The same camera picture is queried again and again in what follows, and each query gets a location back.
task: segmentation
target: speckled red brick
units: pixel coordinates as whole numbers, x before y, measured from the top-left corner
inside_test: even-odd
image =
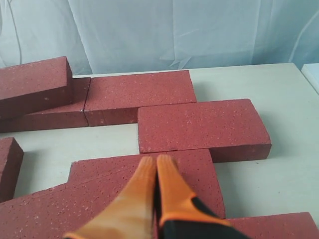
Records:
[[[31,131],[88,126],[84,104],[91,78],[73,79],[73,103],[14,119],[0,121],[0,132]]]
[[[0,237],[5,239],[62,238],[101,212],[129,180],[110,176],[68,183],[0,204]]]
[[[224,218],[225,208],[217,175],[208,149],[169,152],[177,160],[178,169],[199,198],[217,215]],[[114,181],[123,183],[123,172],[130,178],[143,155],[131,155],[74,162],[69,182],[109,173]]]
[[[66,57],[0,69],[0,120],[72,103]]]
[[[267,158],[271,140],[249,99],[139,108],[140,153],[209,148],[214,162]]]
[[[22,158],[23,150],[13,137],[0,139],[0,203],[14,196]]]
[[[137,122],[137,110],[196,102],[188,71],[93,78],[85,105],[89,126]]]
[[[310,213],[290,213],[253,218],[229,219],[251,239],[319,239]]]

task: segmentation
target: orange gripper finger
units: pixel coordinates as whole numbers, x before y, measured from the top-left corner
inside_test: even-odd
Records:
[[[95,218],[64,239],[150,239],[153,225],[153,199],[156,161],[143,157],[134,175]]]
[[[157,157],[159,189],[161,197],[161,219],[159,226],[167,221],[190,221],[231,226],[227,220],[213,217],[198,210],[192,203],[196,194],[180,175],[176,163],[169,155]]]

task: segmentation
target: red brick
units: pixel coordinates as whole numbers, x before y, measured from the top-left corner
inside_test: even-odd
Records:
[[[62,238],[109,205],[129,180],[104,176],[68,183],[0,204],[0,235],[5,239]]]
[[[72,103],[71,80],[66,57],[0,69],[0,119]]]
[[[89,126],[137,122],[143,106],[196,102],[188,71],[93,78],[85,104]]]
[[[199,198],[217,215],[225,218],[225,208],[217,175],[208,149],[169,153],[177,160],[178,169]],[[109,173],[114,181],[123,182],[123,172],[130,178],[143,155],[90,159],[73,162],[69,182]]]
[[[319,239],[310,213],[290,213],[253,218],[229,219],[251,239]]]
[[[209,148],[214,162],[267,158],[271,140],[249,99],[139,108],[140,153]]]
[[[23,150],[13,137],[0,139],[0,203],[14,196],[22,158]]]
[[[31,131],[88,126],[84,104],[91,78],[73,79],[73,103],[14,119],[0,121],[0,132]]]

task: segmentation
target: brick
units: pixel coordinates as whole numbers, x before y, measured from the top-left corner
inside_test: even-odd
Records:
[[[0,204],[1,238],[62,238],[84,225],[109,205],[123,183],[104,176],[68,183]]]
[[[0,132],[17,132],[88,126],[84,104],[91,78],[73,79],[73,103],[0,121]]]
[[[72,103],[66,57],[0,69],[0,120]]]
[[[249,99],[139,108],[140,153],[209,148],[214,162],[267,158],[271,140]]]
[[[0,203],[14,196],[22,158],[23,150],[13,137],[0,139]]]
[[[225,218],[225,208],[217,175],[208,149],[169,152],[177,160],[178,169],[198,194],[198,197],[217,215]],[[157,157],[159,153],[149,154]],[[114,181],[124,182],[130,178],[143,155],[130,155],[111,158],[90,159],[73,162],[68,182],[95,177],[109,173]]]
[[[93,78],[85,104],[89,126],[137,123],[139,107],[196,102],[188,71]]]
[[[251,239],[319,239],[310,213],[290,213],[263,217],[229,219]]]

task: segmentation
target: white curtain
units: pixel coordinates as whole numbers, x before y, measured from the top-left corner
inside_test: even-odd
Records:
[[[0,67],[73,74],[319,62],[319,0],[0,0]]]

